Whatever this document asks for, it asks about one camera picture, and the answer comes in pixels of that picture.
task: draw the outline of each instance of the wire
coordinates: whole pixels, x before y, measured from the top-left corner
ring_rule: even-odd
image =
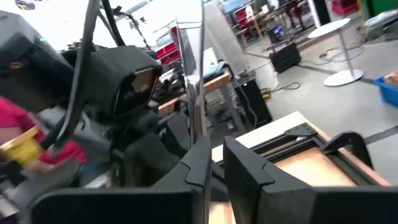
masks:
[[[145,39],[144,35],[142,34],[141,30],[139,29],[139,24],[137,23],[137,21],[133,18],[132,15],[128,15],[128,14],[124,14],[124,15],[126,15],[128,18],[130,18],[130,20],[132,21],[132,23],[136,27],[136,30],[138,31],[138,34],[142,37],[142,40],[144,41],[145,46],[147,47],[148,50],[150,50],[150,47],[149,47],[149,45],[147,43],[147,40]]]
[[[293,83],[291,83],[289,85],[282,86],[282,87],[279,87],[279,85],[277,85],[276,88],[273,89],[273,90],[269,90],[269,88],[264,88],[264,89],[261,90],[261,94],[273,93],[273,92],[276,92],[276,91],[279,91],[279,90],[296,90],[296,89],[298,89],[300,87],[301,87],[300,83],[293,82]]]
[[[328,63],[330,63],[330,62],[345,62],[345,61],[347,61],[347,60],[354,59],[354,58],[360,56],[360,55],[363,53],[362,46],[365,44],[366,38],[367,38],[367,36],[368,36],[368,31],[366,30],[366,28],[365,28],[365,27],[361,27],[361,30],[356,34],[356,36],[355,36],[355,37],[349,42],[349,44],[348,44],[348,45],[352,45],[352,44],[355,42],[355,40],[356,40],[361,34],[363,34],[363,38],[362,38],[362,40],[360,41],[360,43],[354,45],[353,47],[349,47],[349,48],[346,49],[346,51],[354,50],[354,49],[361,49],[361,51],[360,51],[357,55],[355,55],[354,57],[346,58],[346,59],[344,59],[344,60],[335,60],[337,57],[339,57],[341,54],[344,53],[344,50],[342,50],[340,47],[332,47],[332,48],[330,48],[330,49],[328,49],[328,50],[322,52],[322,53],[319,55],[319,59],[322,60],[323,62],[317,63],[317,62],[313,62],[313,61],[311,61],[311,60],[302,60],[302,62],[309,62],[309,63],[312,63],[312,64],[314,64],[314,65],[326,65],[326,64],[328,64]],[[330,58],[326,58],[326,56],[328,55],[328,52],[331,52],[331,51],[334,51],[334,50],[340,50],[340,49],[342,50],[341,52],[338,52],[337,54],[334,54],[334,55],[331,56]]]
[[[70,101],[65,117],[65,122],[59,132],[54,147],[50,148],[49,153],[54,154],[60,152],[61,147],[66,143],[68,138],[74,133],[76,125],[80,120],[83,111],[83,87],[87,76],[87,69],[91,59],[91,50],[93,46],[93,35],[95,30],[98,11],[100,10],[100,0],[89,0],[85,25],[83,29],[83,38],[77,53],[75,72],[73,74],[72,90],[70,93]]]
[[[126,44],[124,43],[122,36],[120,35],[119,29],[116,25],[116,21],[114,20],[113,12],[112,12],[112,8],[109,3],[109,0],[102,0],[102,5],[104,6],[106,18],[108,19],[109,25],[111,26],[113,34],[116,38],[116,45],[125,46]]]

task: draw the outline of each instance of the white round table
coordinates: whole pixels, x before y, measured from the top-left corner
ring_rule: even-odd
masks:
[[[329,76],[323,84],[325,86],[341,86],[345,85],[351,82],[354,82],[356,80],[359,80],[364,72],[359,70],[359,69],[354,69],[353,65],[351,64],[351,60],[349,59],[349,55],[347,52],[347,46],[343,38],[342,29],[347,23],[350,21],[350,18],[347,19],[342,19],[334,22],[330,22],[328,24],[325,24],[317,29],[315,29],[313,32],[311,32],[310,35],[308,35],[308,38],[316,38],[316,37],[321,37],[323,35],[329,34],[331,32],[338,32],[338,35],[341,40],[341,45],[343,46],[343,52],[345,54],[345,57],[347,59],[347,64],[348,64],[348,70],[343,70],[338,73],[335,73],[331,76]]]

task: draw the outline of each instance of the workbench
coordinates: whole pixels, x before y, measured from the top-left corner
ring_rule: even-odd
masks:
[[[225,103],[228,107],[229,112],[231,113],[232,119],[238,128],[239,131],[245,131],[246,128],[242,122],[242,119],[238,112],[236,111],[231,95],[228,91],[227,84],[231,82],[231,75],[228,71],[225,71],[224,74],[208,81],[205,83],[205,93],[211,93],[217,89],[220,89],[221,94],[224,97]],[[187,100],[188,95],[184,93],[183,95],[176,97],[162,105],[159,106],[159,115],[166,115],[174,110],[174,106],[178,100]]]
[[[294,112],[288,116],[269,123],[261,128],[253,130],[243,136],[236,138],[241,144],[246,147],[253,147],[262,142],[268,141],[284,131],[294,128],[302,123],[309,124],[315,129],[318,134],[325,140],[329,141],[331,138],[327,136],[322,130],[312,124],[299,112]],[[353,163],[355,163],[361,170],[371,176],[379,185],[388,186],[389,183],[381,176],[375,173],[371,168],[354,157],[345,148],[339,149],[341,153],[346,155]],[[212,159],[215,162],[223,160],[223,146],[218,146],[212,149]],[[319,150],[307,150],[301,152],[296,156],[289,157],[285,160],[276,163],[276,166],[289,174],[301,179],[302,181],[312,186],[354,186],[355,184],[345,176],[330,160],[319,153]],[[212,203],[210,207],[210,224],[233,224],[235,223],[233,217],[233,210],[230,203]]]

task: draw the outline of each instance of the concrete floor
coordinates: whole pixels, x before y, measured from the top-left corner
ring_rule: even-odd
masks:
[[[355,34],[355,25],[343,32],[347,43]],[[324,79],[334,72],[347,69],[347,64],[331,62],[317,65],[321,62],[318,55],[330,47],[340,45],[338,35],[314,45],[301,52],[300,66],[280,74],[273,72],[269,59],[247,55],[247,60],[251,68],[263,65],[256,70],[261,88],[273,89],[278,84],[284,86],[292,82],[301,83],[298,90],[281,90],[272,94],[267,105],[274,119],[299,111],[331,137],[343,131],[360,133],[370,143],[368,149],[376,172],[391,184],[398,185],[398,109],[383,102],[378,87],[371,83],[377,77],[398,70],[398,41],[364,45],[350,51],[350,57],[361,53],[352,59],[352,63],[355,68],[365,71],[365,78],[345,86],[325,87]],[[262,47],[255,46],[248,51],[265,55],[266,52],[261,52],[261,49]]]

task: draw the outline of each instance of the red object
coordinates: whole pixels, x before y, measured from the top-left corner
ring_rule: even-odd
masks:
[[[292,15],[293,18],[298,18],[304,15],[304,11],[301,6],[297,6],[290,11],[290,15]]]
[[[0,97],[0,128],[18,127],[24,133],[35,126],[34,122],[29,118],[25,110],[19,108],[7,99]],[[44,138],[43,132],[35,136],[36,141],[41,141]],[[52,157],[45,151],[39,160],[48,164],[58,164],[67,159],[76,158],[80,162],[86,161],[86,156],[83,148],[76,142],[68,141],[65,147],[58,155]]]
[[[331,10],[339,16],[347,16],[359,10],[356,0],[333,0]]]
[[[174,26],[170,29],[170,35],[174,41],[163,45],[156,50],[156,56],[162,62],[162,65],[168,65],[172,62],[180,60],[180,52],[178,51],[177,26]]]
[[[245,30],[246,28],[248,28],[248,23],[249,23],[249,21],[248,21],[248,19],[246,18],[246,11],[245,11],[245,8],[242,8],[242,9],[240,9],[240,10],[234,12],[234,13],[235,13],[235,19],[236,19],[236,22],[237,22],[238,25],[239,25],[239,28],[240,28],[241,30]],[[243,32],[243,35],[244,35],[246,38],[250,37],[249,30],[247,29],[245,32]]]

